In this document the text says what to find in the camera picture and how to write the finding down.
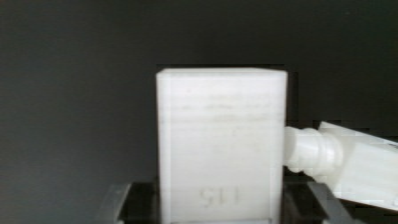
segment white block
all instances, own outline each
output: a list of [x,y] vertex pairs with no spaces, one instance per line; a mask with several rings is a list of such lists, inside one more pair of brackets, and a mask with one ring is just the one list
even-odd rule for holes
[[162,223],[277,224],[286,72],[165,69],[156,82]]

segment black background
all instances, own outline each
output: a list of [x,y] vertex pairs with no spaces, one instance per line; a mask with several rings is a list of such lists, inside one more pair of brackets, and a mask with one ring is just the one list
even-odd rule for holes
[[289,124],[394,139],[396,20],[385,0],[2,0],[0,223],[92,223],[110,186],[156,175],[163,67],[273,65]]

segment white foam block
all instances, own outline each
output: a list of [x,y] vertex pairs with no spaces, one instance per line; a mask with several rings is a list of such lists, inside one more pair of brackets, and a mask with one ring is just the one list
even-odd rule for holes
[[156,82],[162,223],[277,224],[286,72],[165,69]]

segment white rectangular box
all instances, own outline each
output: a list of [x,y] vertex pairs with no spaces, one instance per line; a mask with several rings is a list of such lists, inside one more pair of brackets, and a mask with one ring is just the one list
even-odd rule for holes
[[279,223],[286,72],[156,76],[162,223]]

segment plastic bottle neck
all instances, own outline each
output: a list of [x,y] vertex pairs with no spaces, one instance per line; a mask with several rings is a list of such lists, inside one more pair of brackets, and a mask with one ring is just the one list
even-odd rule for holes
[[293,172],[309,176],[327,175],[343,161],[343,147],[337,138],[311,128],[286,127],[284,165]]

